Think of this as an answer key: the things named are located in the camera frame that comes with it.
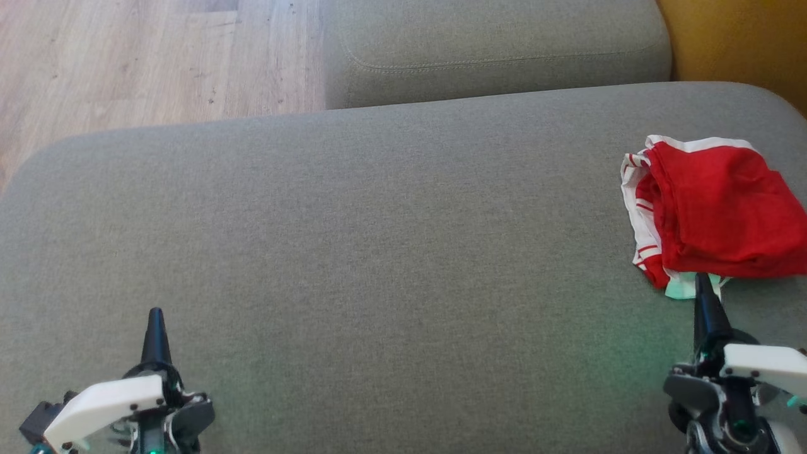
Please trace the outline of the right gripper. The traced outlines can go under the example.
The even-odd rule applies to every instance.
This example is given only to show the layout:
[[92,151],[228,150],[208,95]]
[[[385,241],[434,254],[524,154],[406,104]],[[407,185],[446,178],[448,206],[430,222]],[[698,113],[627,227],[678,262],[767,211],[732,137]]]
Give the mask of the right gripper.
[[664,380],[686,453],[803,453],[794,432],[759,414],[781,394],[805,411],[805,354],[734,330],[707,273],[695,275],[694,359]]

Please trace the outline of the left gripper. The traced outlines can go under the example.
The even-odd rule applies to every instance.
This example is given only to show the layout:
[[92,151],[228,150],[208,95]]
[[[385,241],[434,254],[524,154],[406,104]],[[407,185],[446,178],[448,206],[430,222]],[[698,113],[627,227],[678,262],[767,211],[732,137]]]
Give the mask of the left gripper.
[[[151,308],[139,371],[172,371],[173,360],[163,310]],[[187,393],[167,373],[94,384],[73,397],[44,428],[52,453],[76,453],[86,438],[104,428],[115,431],[130,453],[199,453],[200,436],[214,422],[206,393]]]

